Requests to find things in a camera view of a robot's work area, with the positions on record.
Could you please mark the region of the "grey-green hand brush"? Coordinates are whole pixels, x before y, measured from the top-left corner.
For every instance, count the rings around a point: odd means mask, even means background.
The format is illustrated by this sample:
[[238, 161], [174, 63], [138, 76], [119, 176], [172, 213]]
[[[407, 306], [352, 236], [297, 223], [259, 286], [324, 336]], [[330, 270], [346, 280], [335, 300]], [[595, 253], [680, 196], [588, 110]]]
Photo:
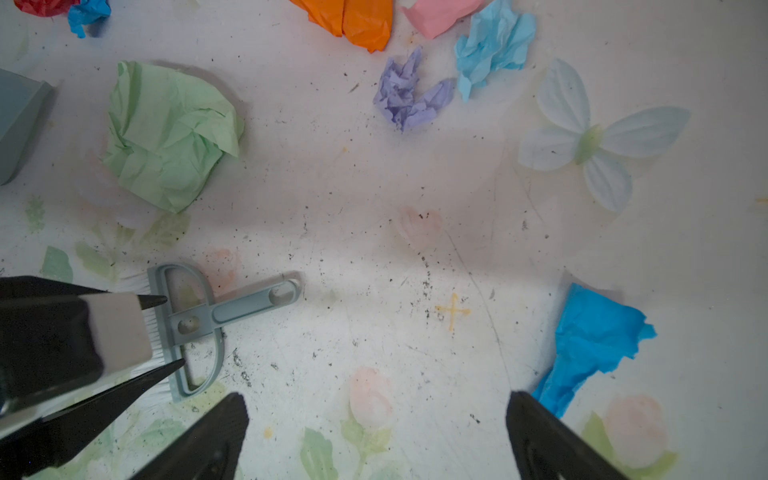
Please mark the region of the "grey-green hand brush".
[[[171, 278], [177, 274], [191, 279], [194, 285], [200, 287], [202, 299], [197, 304], [183, 309], [173, 306]], [[224, 328], [291, 305], [302, 294], [299, 278], [282, 277], [273, 283], [261, 282], [255, 291], [218, 302], [203, 273], [187, 263], [153, 266], [145, 274], [135, 275], [132, 279], [136, 282], [137, 293], [167, 298], [166, 303], [144, 312], [153, 356], [131, 372], [133, 377], [182, 360], [183, 348], [199, 340], [210, 338], [214, 354], [211, 371], [200, 384], [193, 384], [190, 370], [184, 366], [142, 394], [138, 400], [142, 407], [180, 403], [205, 392], [217, 380], [224, 364]]]

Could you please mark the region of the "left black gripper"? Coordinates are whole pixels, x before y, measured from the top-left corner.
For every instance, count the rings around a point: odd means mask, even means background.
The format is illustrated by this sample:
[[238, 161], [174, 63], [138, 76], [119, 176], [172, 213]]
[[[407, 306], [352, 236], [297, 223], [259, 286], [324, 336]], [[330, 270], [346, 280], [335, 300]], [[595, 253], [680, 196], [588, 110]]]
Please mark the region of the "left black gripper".
[[153, 347], [144, 312], [167, 301], [164, 295], [115, 293], [34, 276], [1, 279], [3, 477], [28, 477], [68, 463], [146, 391], [185, 365], [173, 361], [42, 417], [84, 388], [149, 361]]

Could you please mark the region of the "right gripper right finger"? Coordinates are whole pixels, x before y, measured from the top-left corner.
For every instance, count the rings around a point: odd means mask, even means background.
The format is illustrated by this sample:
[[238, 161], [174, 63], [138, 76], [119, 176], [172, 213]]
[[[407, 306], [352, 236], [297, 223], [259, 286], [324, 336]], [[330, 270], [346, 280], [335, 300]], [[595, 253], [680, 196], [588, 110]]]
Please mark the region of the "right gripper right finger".
[[625, 475], [525, 391], [510, 394], [506, 427], [523, 480], [626, 480]]

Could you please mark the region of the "grey-green plastic dustpan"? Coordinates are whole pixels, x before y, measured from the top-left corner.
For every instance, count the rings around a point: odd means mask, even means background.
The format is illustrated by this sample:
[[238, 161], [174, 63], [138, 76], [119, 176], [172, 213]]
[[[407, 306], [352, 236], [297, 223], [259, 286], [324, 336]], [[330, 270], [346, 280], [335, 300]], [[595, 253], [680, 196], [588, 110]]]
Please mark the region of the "grey-green plastic dustpan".
[[9, 183], [52, 87], [8, 70], [1, 70], [1, 184]]

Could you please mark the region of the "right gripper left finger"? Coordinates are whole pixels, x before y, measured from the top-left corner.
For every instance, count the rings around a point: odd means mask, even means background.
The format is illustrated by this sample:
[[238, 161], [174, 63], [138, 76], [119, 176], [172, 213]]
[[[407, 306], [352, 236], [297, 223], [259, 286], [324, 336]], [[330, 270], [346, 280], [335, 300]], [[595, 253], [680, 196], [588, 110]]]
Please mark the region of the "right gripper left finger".
[[132, 479], [234, 479], [248, 425], [244, 397], [230, 393]]

